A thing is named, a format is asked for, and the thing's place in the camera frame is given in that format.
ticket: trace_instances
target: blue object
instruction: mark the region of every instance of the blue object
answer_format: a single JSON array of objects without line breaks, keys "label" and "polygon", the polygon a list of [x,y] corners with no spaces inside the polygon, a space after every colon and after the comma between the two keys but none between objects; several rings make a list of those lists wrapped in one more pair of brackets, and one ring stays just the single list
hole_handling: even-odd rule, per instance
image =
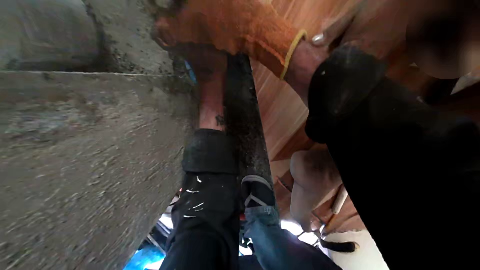
[{"label": "blue object", "polygon": [[188,70],[188,75],[190,76],[190,79],[192,79],[192,81],[197,84],[197,77],[195,77],[195,73],[193,72],[193,69],[192,67],[190,66],[190,64],[188,64],[187,61],[185,61],[185,67],[187,68]]},{"label": "blue object", "polygon": [[123,270],[144,270],[147,265],[163,258],[165,258],[165,254],[155,246],[148,245],[135,253]]}]

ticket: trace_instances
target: leg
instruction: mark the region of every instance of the leg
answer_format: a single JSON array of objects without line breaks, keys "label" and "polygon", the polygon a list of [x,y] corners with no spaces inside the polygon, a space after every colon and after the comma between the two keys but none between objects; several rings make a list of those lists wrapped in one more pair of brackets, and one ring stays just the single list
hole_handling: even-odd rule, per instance
[{"label": "leg", "polygon": [[263,269],[339,270],[340,267],[324,253],[281,229],[278,213],[273,206],[273,190],[265,179],[262,183],[262,179],[259,176],[246,176],[242,180],[242,191],[244,196],[253,196],[245,201],[245,236],[252,239],[255,254]]},{"label": "leg", "polygon": [[223,118],[227,60],[216,51],[195,48],[189,50],[187,60],[201,90],[201,129],[184,151],[186,175],[180,199],[172,209],[174,230],[161,269],[237,269],[238,166],[232,142],[219,121]]}]

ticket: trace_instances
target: yellow cord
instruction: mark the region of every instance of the yellow cord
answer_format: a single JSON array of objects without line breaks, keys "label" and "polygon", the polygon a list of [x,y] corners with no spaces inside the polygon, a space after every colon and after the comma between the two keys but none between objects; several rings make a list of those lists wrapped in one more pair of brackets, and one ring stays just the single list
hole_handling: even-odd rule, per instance
[{"label": "yellow cord", "polygon": [[290,48],[288,49],[287,56],[285,57],[285,65],[283,68],[283,72],[280,75],[280,80],[283,80],[283,77],[285,77],[285,74],[287,73],[288,69],[288,64],[290,64],[290,58],[292,58],[293,51],[297,47],[298,43],[302,38],[307,37],[307,31],[305,29],[302,29],[298,32],[298,34],[295,36],[295,39],[292,41],[292,44],[290,45]]}]

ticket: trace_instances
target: white paint spot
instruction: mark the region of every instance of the white paint spot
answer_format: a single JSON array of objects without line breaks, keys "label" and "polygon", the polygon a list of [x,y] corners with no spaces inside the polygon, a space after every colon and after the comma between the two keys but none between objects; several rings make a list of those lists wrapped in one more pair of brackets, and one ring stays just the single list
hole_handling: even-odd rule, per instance
[{"label": "white paint spot", "polygon": [[201,203],[201,204],[199,204],[199,205],[196,205],[196,206],[192,207],[192,209],[195,209],[195,208],[199,207],[199,206],[202,205],[202,204],[204,204],[204,202]]}]

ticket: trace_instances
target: tattoo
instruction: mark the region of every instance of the tattoo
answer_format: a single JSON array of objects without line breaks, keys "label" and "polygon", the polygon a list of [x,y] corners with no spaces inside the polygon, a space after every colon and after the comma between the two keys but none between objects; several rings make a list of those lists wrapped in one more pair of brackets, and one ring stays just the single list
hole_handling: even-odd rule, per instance
[{"label": "tattoo", "polygon": [[215,116],[216,125],[225,125],[225,119],[222,115]]}]

